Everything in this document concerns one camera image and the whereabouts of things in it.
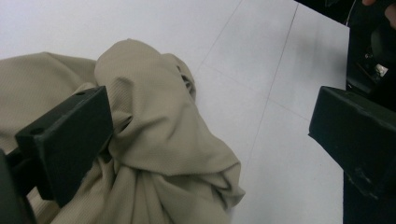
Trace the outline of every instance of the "crumpled fabric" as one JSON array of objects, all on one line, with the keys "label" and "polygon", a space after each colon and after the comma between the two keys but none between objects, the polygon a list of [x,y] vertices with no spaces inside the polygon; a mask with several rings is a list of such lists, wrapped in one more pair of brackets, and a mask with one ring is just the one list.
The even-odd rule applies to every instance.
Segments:
[{"label": "crumpled fabric", "polygon": [[241,164],[206,127],[186,64],[125,40],[97,62],[51,53],[0,61],[0,147],[75,92],[106,86],[114,134],[73,200],[29,194],[39,223],[229,223]]}]

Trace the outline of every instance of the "beige blanket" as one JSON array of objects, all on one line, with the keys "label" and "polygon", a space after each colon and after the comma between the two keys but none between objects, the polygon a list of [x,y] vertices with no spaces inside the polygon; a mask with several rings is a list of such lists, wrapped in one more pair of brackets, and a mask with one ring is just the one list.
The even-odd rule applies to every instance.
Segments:
[{"label": "beige blanket", "polygon": [[30,193],[40,223],[229,223],[225,210],[245,193],[240,162],[207,129],[177,57],[125,40],[97,62],[51,53],[6,59],[0,78],[5,152],[17,147],[18,130],[74,92],[107,88],[115,129],[108,151],[62,209]]}]

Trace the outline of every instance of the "beige cloth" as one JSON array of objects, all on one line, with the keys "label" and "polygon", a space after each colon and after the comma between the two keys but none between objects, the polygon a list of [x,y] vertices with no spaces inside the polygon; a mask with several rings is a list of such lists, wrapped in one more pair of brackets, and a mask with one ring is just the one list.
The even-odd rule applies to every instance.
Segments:
[{"label": "beige cloth", "polygon": [[74,199],[29,199],[41,223],[228,223],[245,192],[240,162],[207,129],[177,57],[133,40],[97,62],[39,53],[0,61],[0,146],[76,91],[106,86],[114,123]]}]

